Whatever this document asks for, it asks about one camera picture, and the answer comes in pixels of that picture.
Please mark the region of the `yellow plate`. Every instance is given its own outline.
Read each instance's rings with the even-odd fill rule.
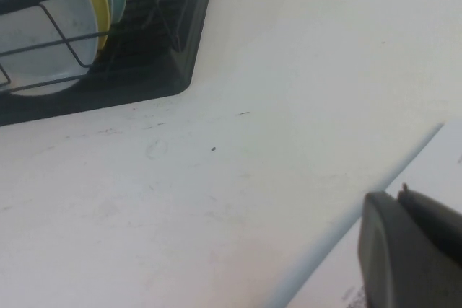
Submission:
[[[93,8],[95,9],[98,30],[100,32],[107,32],[110,28],[110,13],[108,0],[92,0]],[[106,44],[107,36],[100,36],[98,38],[98,48],[102,50]]]

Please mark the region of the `white plate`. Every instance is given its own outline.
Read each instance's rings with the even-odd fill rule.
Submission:
[[[90,0],[50,0],[43,5],[68,38],[97,32],[96,14]],[[39,7],[0,16],[0,52],[60,39],[57,30]],[[91,64],[97,54],[98,38],[75,41],[71,46],[83,64]],[[9,88],[83,75],[88,71],[88,68],[78,64],[64,44],[1,57],[0,63],[12,80]],[[4,80],[0,72],[0,83]],[[51,94],[75,83],[77,81],[52,84],[15,94]]]

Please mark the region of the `black plastic dish rack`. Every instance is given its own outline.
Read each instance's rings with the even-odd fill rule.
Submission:
[[[11,81],[0,65],[0,76],[3,73],[7,80],[0,86],[0,126],[174,95],[191,83],[209,0],[128,0],[123,19],[109,32],[79,38],[64,37],[42,5],[44,1],[0,0],[0,15],[40,6],[62,38],[13,53],[65,44],[79,61],[70,42],[103,35],[108,41],[82,76],[5,89]],[[0,64],[1,57],[9,54],[0,53]],[[11,94],[71,80],[79,82],[55,94]]]

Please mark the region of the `wire rack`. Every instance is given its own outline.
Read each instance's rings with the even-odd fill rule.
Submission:
[[[167,49],[173,49],[177,52],[185,49],[189,29],[188,19],[191,20],[192,18],[191,14],[188,13],[188,10],[191,9],[190,0],[127,0],[123,19],[120,23],[113,25],[109,31],[74,38],[65,36],[44,4],[46,1],[0,0],[0,15],[34,6],[40,8],[61,37],[60,40],[53,42],[0,53],[0,78],[2,74],[4,76],[4,82],[0,83],[0,97],[2,94],[84,79],[94,80],[93,82],[101,87],[109,79],[121,79],[122,75],[125,77],[133,75],[140,68],[150,65],[153,57]],[[98,53],[94,63],[84,64],[72,48],[72,43],[101,36],[108,36],[104,49]],[[85,75],[69,76],[53,81],[9,88],[13,77],[1,65],[3,57],[54,45],[65,45],[77,63],[82,68],[88,68],[89,72]],[[82,87],[85,87],[85,84],[76,84],[72,88]]]
[[[1,66],[0,126],[174,95],[191,83],[209,0],[127,0],[122,20],[109,31],[75,38],[62,33],[46,1],[0,0],[0,16],[35,6],[60,35],[54,42],[0,52],[0,64],[9,55],[61,45],[87,73],[14,87],[14,76]],[[85,65],[73,43],[100,36],[108,36],[105,47]],[[77,82],[52,94],[16,93],[69,81]]]

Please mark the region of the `white countertop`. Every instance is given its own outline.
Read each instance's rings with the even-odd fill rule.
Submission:
[[[0,129],[1,306],[283,307],[461,57],[461,0],[211,0],[183,94]]]

